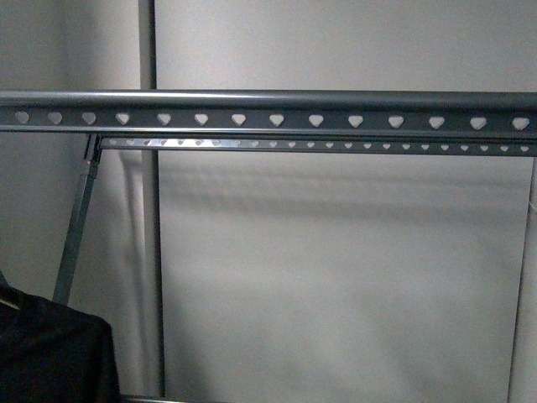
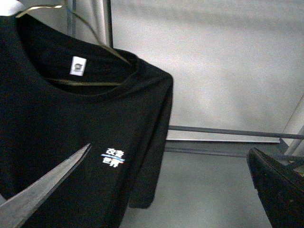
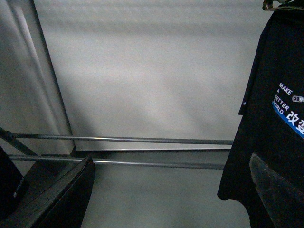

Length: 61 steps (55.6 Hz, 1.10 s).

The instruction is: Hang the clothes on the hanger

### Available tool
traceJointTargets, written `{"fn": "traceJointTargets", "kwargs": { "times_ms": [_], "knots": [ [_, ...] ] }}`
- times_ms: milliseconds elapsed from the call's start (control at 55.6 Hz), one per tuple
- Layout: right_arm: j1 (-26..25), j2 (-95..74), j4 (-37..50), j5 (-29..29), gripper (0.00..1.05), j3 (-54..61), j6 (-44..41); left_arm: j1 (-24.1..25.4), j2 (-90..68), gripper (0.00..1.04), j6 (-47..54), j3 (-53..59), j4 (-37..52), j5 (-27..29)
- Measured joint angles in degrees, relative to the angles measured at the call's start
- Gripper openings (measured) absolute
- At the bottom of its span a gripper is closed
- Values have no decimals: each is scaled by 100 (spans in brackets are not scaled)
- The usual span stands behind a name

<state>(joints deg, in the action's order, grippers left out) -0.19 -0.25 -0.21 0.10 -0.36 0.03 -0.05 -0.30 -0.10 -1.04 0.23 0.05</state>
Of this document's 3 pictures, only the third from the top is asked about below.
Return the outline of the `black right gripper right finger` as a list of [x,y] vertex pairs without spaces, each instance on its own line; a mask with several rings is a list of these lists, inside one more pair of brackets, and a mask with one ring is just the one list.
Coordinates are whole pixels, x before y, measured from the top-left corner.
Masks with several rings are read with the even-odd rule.
[[249,162],[252,181],[276,228],[304,226],[304,193],[253,153]]

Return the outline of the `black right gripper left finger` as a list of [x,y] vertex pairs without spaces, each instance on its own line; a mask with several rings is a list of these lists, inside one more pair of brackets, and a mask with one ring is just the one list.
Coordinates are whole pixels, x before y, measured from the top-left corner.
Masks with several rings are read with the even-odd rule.
[[95,165],[86,157],[77,164],[35,163],[25,176],[29,186],[2,228],[79,228],[91,198]]

